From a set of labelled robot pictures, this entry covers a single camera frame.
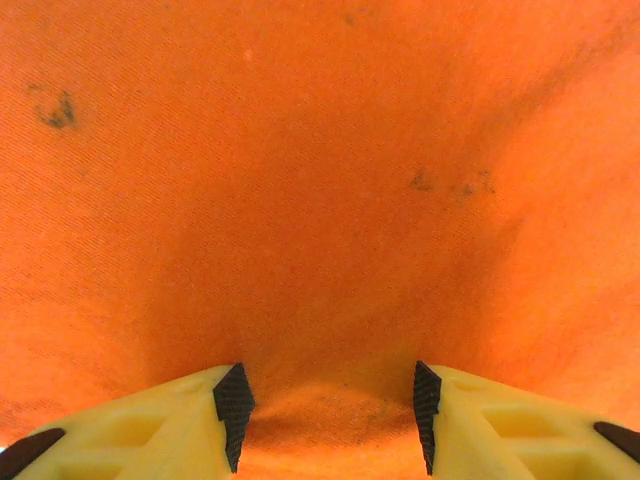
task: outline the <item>black rubber pad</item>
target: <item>black rubber pad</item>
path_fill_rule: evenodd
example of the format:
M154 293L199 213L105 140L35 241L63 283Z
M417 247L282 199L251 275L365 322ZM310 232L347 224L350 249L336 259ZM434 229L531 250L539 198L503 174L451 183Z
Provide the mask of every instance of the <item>black rubber pad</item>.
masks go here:
M609 422L596 422L593 428L624 453L640 463L640 432L614 425Z
M436 456L436 440L433 421L438 414L440 387L442 379L423 362L416 363L413 378L413 413L416 416L422 454L427 463L427 473L433 474L433 461Z
M65 433L62 428L51 428L22 438L9 446L0 453L0 480L11 480L17 477Z
M232 473L238 472L242 442L255 401L244 367L236 363L213 389L218 419L227 431L225 452Z

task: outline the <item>orange cloth surface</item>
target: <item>orange cloth surface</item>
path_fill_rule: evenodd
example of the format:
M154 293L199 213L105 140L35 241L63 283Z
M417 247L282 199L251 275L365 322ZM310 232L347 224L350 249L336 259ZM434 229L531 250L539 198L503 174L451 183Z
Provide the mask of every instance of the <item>orange cloth surface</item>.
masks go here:
M418 358L640 428L636 0L4 0L0 42L0 443L237 361L238 478L423 478Z

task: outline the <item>orange fabric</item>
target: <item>orange fabric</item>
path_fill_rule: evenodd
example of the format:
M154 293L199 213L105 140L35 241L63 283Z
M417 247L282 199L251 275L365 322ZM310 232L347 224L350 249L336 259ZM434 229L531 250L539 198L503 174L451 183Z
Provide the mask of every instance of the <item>orange fabric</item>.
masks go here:
M640 428L639 32L636 0L3 1L0 442L236 361L238 478L422 478L418 358Z

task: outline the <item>orange background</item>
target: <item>orange background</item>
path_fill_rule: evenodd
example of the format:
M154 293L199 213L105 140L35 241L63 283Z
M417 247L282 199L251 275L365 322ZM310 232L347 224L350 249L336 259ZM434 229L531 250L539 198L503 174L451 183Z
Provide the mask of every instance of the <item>orange background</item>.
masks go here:
M0 443L236 361L238 478L422 478L418 358L640 428L636 0L5 0L0 42Z

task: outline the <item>black textured grip pad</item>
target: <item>black textured grip pad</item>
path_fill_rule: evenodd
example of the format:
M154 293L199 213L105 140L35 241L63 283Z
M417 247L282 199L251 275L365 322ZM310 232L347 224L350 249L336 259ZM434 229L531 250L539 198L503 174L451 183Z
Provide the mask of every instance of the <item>black textured grip pad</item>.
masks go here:
M640 463L640 432L634 432L628 428L608 422L596 422L593 428L636 462Z
M433 474L433 461L436 455L436 440L433 421L438 413L440 387L442 379L423 362L416 363L413 378L413 413L416 416L422 454L427 463L427 473Z
M65 434L61 428L51 428L18 440L0 453L0 480L11 480L33 463Z
M238 472L238 460L249 416L255 401L241 363L236 363L213 389L218 420L224 421L227 431L225 452L232 473Z

